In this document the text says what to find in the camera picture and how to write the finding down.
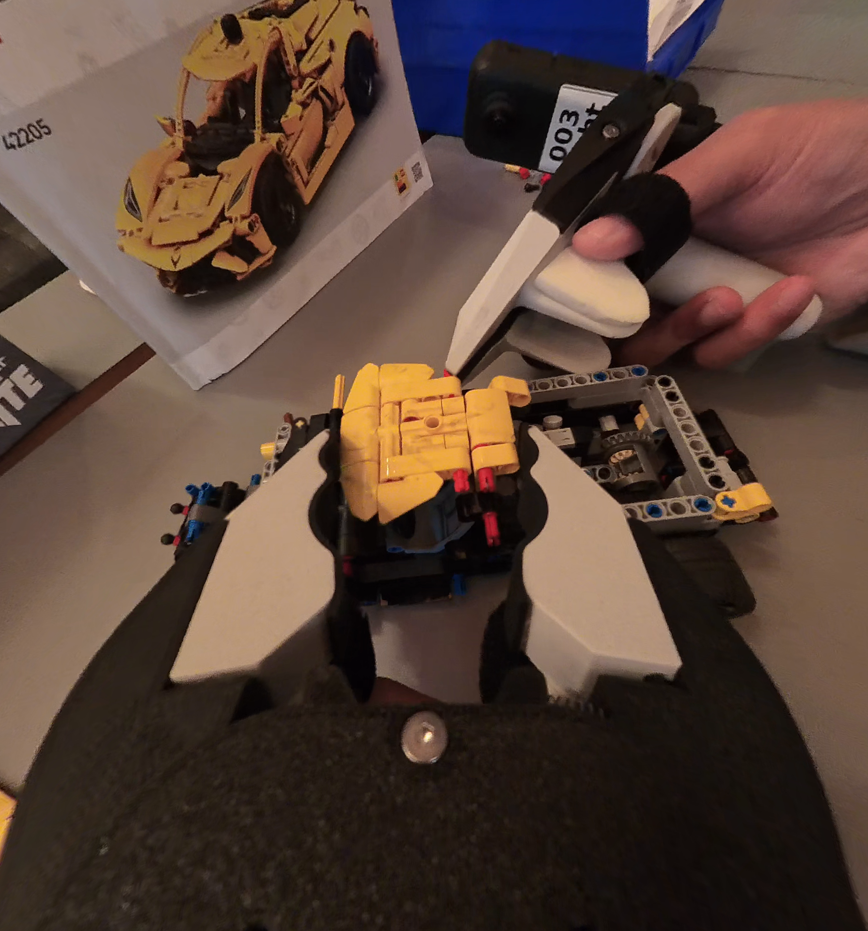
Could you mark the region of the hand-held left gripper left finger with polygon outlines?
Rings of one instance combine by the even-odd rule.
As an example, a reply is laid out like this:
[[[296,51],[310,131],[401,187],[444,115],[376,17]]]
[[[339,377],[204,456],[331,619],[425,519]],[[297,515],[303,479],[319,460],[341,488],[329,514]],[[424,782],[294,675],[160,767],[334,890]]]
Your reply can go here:
[[[323,430],[226,518],[170,673],[175,683],[260,678],[277,702],[340,669],[358,701],[373,686],[367,618],[348,597],[328,535],[337,525],[338,441]]]

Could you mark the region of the grey car instruction booklet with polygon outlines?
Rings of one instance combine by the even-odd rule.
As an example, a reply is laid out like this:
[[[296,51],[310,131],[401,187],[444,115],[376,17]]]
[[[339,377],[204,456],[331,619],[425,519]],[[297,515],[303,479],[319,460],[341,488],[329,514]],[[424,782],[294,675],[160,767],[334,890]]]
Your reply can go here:
[[[390,2],[0,2],[0,201],[194,389],[431,186]]]

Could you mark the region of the blue plastic bin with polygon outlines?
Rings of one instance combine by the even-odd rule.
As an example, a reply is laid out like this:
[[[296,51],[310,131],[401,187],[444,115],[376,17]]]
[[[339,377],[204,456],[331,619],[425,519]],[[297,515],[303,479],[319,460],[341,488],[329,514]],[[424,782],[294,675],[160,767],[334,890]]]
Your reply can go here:
[[[488,41],[677,77],[722,5],[702,2],[657,51],[645,1],[394,1],[392,8],[418,130],[461,136],[469,71]]]

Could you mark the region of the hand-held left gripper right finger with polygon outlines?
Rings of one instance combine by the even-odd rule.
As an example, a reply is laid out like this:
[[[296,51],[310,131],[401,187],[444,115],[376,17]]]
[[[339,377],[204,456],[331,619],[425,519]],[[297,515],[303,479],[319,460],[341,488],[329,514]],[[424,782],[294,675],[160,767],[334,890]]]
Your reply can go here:
[[[674,681],[682,665],[633,526],[534,425],[520,433],[524,537],[481,646],[481,699],[587,699],[602,677]]]

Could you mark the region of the grey desk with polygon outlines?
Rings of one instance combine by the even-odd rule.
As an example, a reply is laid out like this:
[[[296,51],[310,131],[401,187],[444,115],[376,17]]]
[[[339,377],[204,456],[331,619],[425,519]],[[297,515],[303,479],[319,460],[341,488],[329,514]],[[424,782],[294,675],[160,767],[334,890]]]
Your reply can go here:
[[[335,371],[446,348],[525,196],[458,142],[427,151],[433,191],[233,373],[194,392],[149,362],[0,478],[0,784],[20,787],[75,675],[171,561],[152,539],[176,480],[234,478],[279,402],[310,413]],[[868,359],[805,337],[679,382],[781,511],[729,534],[758,603],[738,626],[808,739],[868,919]]]

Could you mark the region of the person's right hand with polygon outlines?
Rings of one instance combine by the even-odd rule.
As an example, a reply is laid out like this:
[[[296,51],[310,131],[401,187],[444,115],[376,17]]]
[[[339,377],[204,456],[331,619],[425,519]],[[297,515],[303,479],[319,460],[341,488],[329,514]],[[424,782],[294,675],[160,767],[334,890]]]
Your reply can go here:
[[[868,99],[746,112],[660,172],[685,190],[696,238],[784,278],[749,304],[713,287],[652,312],[618,344],[620,364],[651,368],[691,349],[720,369],[772,343],[813,296],[822,325],[868,302]]]

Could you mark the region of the yellow black brick car chassis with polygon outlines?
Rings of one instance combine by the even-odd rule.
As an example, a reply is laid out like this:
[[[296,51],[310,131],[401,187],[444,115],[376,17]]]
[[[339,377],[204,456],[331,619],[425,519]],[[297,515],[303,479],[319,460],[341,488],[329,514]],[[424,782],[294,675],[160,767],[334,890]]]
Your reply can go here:
[[[713,410],[696,413],[676,380],[642,365],[493,377],[461,388],[425,364],[367,364],[331,410],[287,413],[246,487],[189,484],[161,544],[175,560],[322,431],[342,442],[336,529],[347,587],[364,606],[457,599],[475,576],[510,571],[524,539],[521,444],[530,428],[581,475],[649,525],[730,619],[755,596],[719,530],[777,517],[771,496]]]

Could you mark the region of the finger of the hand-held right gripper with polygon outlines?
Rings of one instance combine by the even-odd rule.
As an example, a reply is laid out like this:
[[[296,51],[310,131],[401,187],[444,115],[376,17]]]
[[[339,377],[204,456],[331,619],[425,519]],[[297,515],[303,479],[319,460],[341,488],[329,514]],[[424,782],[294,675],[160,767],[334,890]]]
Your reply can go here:
[[[574,233],[529,211],[474,287],[456,319],[444,364],[452,375],[467,375],[476,353],[497,331],[525,284],[554,258]]]
[[[468,360],[468,380],[471,382],[478,377],[501,355],[515,353],[520,355],[520,336],[518,329],[503,329],[496,331],[486,339]]]

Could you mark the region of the dark printed car set box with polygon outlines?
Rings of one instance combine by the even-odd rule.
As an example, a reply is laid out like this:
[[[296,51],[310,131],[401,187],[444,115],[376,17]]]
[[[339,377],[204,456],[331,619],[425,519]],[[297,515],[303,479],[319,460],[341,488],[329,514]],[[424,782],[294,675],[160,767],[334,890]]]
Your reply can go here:
[[[0,313],[64,270],[0,204]],[[64,378],[0,334],[0,458],[74,392]]]

